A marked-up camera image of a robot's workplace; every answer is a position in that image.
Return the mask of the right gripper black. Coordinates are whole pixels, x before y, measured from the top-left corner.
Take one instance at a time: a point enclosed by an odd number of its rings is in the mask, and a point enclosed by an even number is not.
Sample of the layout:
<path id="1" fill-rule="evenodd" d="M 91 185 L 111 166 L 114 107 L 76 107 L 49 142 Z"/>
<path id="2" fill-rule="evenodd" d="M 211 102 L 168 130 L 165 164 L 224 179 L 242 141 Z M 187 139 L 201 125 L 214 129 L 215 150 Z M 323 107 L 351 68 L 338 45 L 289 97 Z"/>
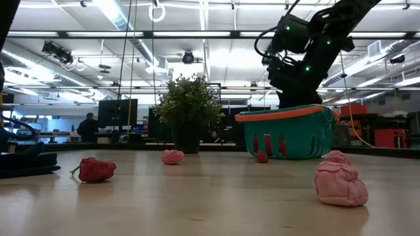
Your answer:
<path id="1" fill-rule="evenodd" d="M 322 104 L 316 90 L 305 88 L 305 84 L 292 78 L 290 65 L 281 60 L 272 60 L 267 67 L 270 85 L 277 89 L 279 108 L 292 108 L 310 104 Z"/>

